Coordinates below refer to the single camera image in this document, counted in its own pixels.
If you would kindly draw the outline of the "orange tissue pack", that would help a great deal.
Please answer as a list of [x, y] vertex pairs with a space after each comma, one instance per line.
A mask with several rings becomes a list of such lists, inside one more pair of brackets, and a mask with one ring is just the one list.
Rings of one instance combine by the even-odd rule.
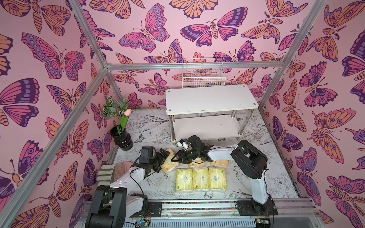
[[230, 161], [229, 160], [217, 160], [210, 162], [211, 166], [214, 167], [220, 167], [220, 168], [227, 168], [229, 166]]
[[205, 162], [201, 159], [200, 152], [197, 152], [191, 145], [188, 146], [187, 158], [189, 161], [189, 168], [205, 166]]
[[167, 149], [166, 151], [169, 152], [169, 156], [166, 158], [161, 168], [164, 173], [169, 173], [176, 169], [179, 166], [179, 163], [172, 161], [172, 158], [175, 156], [175, 152], [172, 149]]

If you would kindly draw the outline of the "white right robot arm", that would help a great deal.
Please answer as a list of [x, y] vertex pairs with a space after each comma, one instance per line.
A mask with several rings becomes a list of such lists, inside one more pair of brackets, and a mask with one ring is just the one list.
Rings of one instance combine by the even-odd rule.
[[236, 209], [241, 216], [277, 216], [278, 211], [267, 192], [267, 156], [247, 140], [233, 146], [205, 145], [198, 136], [180, 140], [182, 147], [171, 159], [172, 162], [189, 164], [200, 158], [204, 162], [218, 160], [234, 161], [249, 178], [252, 187], [251, 200], [239, 200]]

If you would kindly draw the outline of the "white two-tier shelf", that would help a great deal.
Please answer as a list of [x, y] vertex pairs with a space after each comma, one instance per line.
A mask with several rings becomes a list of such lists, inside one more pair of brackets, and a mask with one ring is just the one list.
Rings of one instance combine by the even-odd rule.
[[202, 140], [241, 136], [258, 102], [246, 85], [169, 89], [166, 114], [171, 140], [197, 135]]

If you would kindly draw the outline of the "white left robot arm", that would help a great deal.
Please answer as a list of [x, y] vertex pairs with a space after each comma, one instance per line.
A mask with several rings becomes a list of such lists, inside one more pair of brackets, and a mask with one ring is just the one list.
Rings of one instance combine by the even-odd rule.
[[148, 213], [148, 197], [141, 182], [159, 173], [171, 155], [170, 151], [143, 146], [128, 172], [109, 185], [97, 187], [86, 218], [86, 228], [122, 228], [126, 220]]

